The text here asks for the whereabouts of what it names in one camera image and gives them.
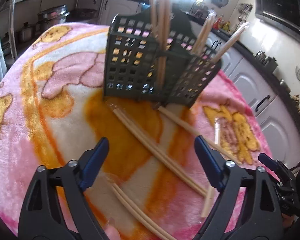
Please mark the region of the person's left hand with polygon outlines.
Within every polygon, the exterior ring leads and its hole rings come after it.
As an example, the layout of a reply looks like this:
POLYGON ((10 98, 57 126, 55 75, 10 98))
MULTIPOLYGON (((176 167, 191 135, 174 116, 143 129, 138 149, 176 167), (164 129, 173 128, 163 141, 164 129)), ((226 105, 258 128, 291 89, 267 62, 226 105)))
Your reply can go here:
POLYGON ((104 232, 108 236, 110 240, 121 240, 121 236, 119 231, 115 228, 115 221, 114 219, 110 218, 105 226, 104 226, 104 232))

